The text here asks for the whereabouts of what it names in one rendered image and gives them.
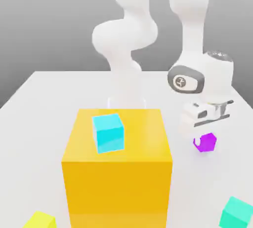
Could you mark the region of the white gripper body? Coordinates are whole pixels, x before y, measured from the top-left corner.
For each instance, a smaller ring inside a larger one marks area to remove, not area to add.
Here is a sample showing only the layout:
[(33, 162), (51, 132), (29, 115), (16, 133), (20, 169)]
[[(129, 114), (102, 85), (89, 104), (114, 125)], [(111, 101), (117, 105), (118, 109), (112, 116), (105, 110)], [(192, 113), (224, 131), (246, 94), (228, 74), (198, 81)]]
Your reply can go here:
[(215, 133), (220, 122), (227, 121), (231, 113), (213, 119), (207, 115), (180, 113), (178, 115), (178, 132), (184, 139), (200, 138), (208, 133)]

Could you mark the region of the small purple cube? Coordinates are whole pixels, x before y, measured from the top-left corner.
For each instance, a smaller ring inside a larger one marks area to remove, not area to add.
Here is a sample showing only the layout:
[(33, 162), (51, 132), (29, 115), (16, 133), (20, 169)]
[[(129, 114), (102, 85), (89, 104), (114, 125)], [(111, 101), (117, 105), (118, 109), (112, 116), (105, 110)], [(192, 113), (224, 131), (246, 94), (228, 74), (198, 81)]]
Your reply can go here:
[(216, 141), (216, 136), (213, 133), (208, 133), (202, 135), (200, 138), (195, 138), (193, 144), (199, 152), (212, 152), (214, 151)]

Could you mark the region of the small mint green cube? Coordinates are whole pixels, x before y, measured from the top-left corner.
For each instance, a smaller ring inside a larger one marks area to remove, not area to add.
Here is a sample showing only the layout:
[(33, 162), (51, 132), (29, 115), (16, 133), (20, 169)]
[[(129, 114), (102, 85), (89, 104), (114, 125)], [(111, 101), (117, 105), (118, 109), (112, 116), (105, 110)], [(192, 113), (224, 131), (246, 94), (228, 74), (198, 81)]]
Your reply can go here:
[(232, 196), (222, 210), (219, 227), (248, 228), (252, 216), (253, 206)]

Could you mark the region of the small cyan cube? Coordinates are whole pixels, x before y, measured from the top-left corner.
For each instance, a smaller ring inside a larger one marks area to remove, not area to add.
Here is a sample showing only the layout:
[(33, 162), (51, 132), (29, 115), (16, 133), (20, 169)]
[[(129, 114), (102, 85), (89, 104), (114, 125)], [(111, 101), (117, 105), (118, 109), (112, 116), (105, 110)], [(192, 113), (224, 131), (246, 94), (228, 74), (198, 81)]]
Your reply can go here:
[(118, 114), (93, 116), (92, 129), (98, 154), (125, 149), (125, 129)]

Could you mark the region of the small yellow cube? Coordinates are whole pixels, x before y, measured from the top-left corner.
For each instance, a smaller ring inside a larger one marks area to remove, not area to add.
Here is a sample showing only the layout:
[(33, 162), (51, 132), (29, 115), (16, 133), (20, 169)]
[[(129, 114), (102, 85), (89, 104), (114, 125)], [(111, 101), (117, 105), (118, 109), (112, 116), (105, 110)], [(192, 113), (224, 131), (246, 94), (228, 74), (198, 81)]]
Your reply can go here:
[(57, 228), (54, 216), (36, 211), (22, 228)]

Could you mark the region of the large orange box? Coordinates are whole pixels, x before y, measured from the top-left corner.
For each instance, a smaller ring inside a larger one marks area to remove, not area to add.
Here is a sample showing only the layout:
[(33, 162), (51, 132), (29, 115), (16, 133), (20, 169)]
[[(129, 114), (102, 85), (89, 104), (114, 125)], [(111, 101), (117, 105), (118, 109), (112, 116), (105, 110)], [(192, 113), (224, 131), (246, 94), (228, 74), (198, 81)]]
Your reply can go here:
[[(117, 113), (125, 148), (99, 154), (92, 117)], [(62, 158), (71, 228), (166, 228), (172, 156), (159, 109), (81, 109)]]

